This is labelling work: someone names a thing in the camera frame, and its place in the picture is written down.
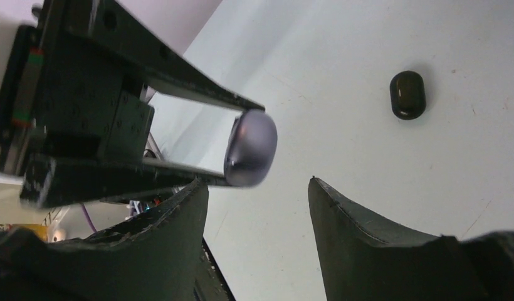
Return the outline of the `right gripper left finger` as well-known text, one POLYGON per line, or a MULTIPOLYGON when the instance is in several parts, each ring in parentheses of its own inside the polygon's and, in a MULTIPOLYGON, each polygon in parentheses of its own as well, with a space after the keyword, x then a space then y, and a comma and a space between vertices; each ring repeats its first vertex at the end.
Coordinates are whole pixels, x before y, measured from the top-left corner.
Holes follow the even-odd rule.
POLYGON ((0 230, 0 300, 232 300, 202 237, 208 199, 195 180, 84 239, 0 230))

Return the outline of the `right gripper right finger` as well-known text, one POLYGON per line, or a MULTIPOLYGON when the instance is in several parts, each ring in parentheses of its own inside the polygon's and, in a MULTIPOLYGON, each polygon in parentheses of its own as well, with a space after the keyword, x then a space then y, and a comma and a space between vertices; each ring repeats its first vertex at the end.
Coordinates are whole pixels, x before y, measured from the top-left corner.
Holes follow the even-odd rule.
POLYGON ((317 177, 308 202, 328 300, 514 300, 514 231, 426 234, 317 177))

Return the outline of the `purple earbud charging case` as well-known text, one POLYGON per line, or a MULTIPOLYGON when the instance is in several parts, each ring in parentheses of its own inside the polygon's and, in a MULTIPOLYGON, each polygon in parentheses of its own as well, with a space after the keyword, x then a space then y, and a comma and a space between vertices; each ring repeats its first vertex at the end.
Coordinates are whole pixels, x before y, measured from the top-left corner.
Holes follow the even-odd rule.
POLYGON ((278 145, 273 119, 261 110, 248 110, 232 126, 223 164, 226 182, 255 187, 268 175, 278 145))

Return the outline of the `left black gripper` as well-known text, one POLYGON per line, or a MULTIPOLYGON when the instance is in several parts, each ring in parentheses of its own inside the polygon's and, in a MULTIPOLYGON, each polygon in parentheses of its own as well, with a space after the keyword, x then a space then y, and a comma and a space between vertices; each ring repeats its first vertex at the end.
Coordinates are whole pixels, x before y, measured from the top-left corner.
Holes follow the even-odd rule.
POLYGON ((168 193, 221 173, 143 158, 159 93, 238 111, 265 107, 217 84, 118 1, 44 1, 0 31, 0 173, 34 209, 168 193))

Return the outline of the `black earbud charging case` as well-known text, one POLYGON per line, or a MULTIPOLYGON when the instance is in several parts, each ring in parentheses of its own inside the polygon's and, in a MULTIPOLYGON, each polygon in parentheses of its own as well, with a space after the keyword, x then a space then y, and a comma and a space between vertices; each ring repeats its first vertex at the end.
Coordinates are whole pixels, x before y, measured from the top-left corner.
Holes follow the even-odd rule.
POLYGON ((424 80, 414 71, 402 71, 389 85, 391 109, 401 120, 413 120, 421 116, 427 105, 424 80))

